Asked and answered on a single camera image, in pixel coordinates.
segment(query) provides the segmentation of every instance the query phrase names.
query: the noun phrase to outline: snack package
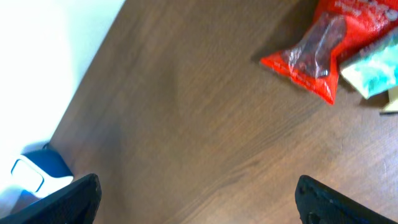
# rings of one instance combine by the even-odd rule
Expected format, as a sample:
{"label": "snack package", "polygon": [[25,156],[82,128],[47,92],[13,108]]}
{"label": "snack package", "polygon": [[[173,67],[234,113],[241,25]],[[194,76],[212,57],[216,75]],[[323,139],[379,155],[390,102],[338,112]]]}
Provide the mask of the snack package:
{"label": "snack package", "polygon": [[292,49],[260,64],[334,104],[338,62],[344,61],[398,25],[398,0],[320,0],[314,23]]}
{"label": "snack package", "polygon": [[341,75],[365,99],[398,85],[398,28],[340,65]]}

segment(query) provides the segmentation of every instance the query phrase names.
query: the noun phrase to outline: red plastic packet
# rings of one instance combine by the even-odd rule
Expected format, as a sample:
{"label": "red plastic packet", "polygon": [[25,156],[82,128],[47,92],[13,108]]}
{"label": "red plastic packet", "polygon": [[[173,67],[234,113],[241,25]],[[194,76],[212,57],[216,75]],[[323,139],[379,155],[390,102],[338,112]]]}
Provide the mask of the red plastic packet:
{"label": "red plastic packet", "polygon": [[295,47],[260,63],[334,104],[338,62],[398,23],[398,0],[320,0],[314,23]]}

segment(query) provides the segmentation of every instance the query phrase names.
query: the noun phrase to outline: brown wood grain surface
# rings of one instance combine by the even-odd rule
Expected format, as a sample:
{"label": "brown wood grain surface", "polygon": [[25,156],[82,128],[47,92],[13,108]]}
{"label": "brown wood grain surface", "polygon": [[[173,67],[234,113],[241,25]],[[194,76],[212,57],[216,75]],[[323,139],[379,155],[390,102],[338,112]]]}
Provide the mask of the brown wood grain surface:
{"label": "brown wood grain surface", "polygon": [[51,143],[99,175],[96,223],[300,223],[310,175],[398,221],[398,118],[346,83],[329,106],[258,65],[311,0],[127,0]]}

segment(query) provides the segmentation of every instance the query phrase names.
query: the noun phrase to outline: teal packet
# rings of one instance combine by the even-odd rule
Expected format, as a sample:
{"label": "teal packet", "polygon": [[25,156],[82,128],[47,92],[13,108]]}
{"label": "teal packet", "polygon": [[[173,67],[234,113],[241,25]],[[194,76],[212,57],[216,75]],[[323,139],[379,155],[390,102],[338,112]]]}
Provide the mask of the teal packet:
{"label": "teal packet", "polygon": [[365,99],[398,85],[398,28],[340,65],[344,79]]}

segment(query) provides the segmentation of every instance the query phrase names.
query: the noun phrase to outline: blue object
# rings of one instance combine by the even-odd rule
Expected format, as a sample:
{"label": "blue object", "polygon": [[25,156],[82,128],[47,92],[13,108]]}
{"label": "blue object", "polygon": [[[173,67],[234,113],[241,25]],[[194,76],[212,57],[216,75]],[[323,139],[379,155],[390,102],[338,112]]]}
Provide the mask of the blue object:
{"label": "blue object", "polygon": [[73,174],[60,154],[48,145],[42,150],[20,155],[11,174],[16,184],[38,198],[66,187],[73,180]]}
{"label": "blue object", "polygon": [[398,85],[398,28],[341,64],[342,76],[365,99]]}

